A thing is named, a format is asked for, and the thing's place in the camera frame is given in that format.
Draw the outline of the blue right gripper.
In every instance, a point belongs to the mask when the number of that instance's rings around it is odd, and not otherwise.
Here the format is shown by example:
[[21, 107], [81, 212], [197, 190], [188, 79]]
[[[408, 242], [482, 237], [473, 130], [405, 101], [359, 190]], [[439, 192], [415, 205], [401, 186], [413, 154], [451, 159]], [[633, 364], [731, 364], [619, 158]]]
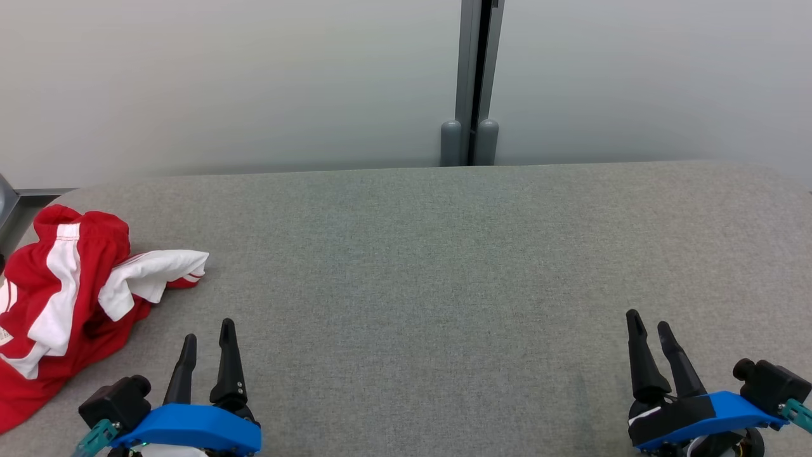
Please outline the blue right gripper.
[[667, 322], [659, 322], [657, 331], [678, 399], [662, 401], [672, 389], [653, 359], [648, 332], [638, 310], [626, 312], [626, 323], [632, 396], [636, 400], [629, 411], [627, 433], [638, 451], [653, 453], [664, 444], [679, 444], [744, 428], [781, 429], [788, 425], [788, 420], [765, 413], [740, 394], [729, 391], [707, 394]]

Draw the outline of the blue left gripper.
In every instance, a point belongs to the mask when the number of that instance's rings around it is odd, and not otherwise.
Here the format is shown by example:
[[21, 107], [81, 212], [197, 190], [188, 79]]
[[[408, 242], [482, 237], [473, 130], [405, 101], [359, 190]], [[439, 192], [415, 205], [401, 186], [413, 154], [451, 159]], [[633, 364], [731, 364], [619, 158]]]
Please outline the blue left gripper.
[[211, 403], [215, 407], [191, 404], [197, 337], [188, 334], [172, 371], [164, 406], [151, 411], [131, 433], [116, 437], [111, 446], [147, 443], [227, 451], [237, 457], [258, 454], [262, 448], [260, 426], [233, 414], [247, 411], [247, 392], [232, 319], [221, 321], [218, 344], [221, 350], [218, 375], [211, 390]]

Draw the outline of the red basketball jersey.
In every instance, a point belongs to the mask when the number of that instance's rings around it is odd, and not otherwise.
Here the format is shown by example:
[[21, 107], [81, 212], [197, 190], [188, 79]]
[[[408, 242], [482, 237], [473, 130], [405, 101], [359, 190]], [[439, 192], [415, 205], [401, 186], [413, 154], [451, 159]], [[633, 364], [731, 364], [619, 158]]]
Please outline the red basketball jersey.
[[0, 435], [30, 419], [85, 368], [121, 350], [133, 325], [150, 314], [166, 289], [195, 286], [208, 257], [200, 251], [151, 251], [128, 258], [111, 270], [98, 292], [99, 314], [83, 326], [68, 355], [43, 359], [32, 381], [0, 361]]

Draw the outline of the grey partition post, single foot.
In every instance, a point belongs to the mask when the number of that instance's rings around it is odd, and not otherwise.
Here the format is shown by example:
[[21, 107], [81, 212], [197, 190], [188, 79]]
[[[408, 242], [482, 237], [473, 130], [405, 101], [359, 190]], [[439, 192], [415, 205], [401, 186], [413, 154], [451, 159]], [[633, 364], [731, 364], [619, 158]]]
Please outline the grey partition post, single foot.
[[72, 188], [15, 190], [0, 175], [0, 257], [11, 255], [41, 209], [70, 191]]

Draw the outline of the grey partition post, twin feet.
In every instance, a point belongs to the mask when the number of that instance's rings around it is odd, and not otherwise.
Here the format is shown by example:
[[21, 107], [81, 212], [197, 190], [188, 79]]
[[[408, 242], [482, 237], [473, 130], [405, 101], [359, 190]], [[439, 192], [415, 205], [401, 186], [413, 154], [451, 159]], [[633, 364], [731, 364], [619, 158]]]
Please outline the grey partition post, twin feet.
[[440, 128], [441, 167], [492, 166], [499, 124], [490, 116], [505, 0], [461, 0], [454, 119]]

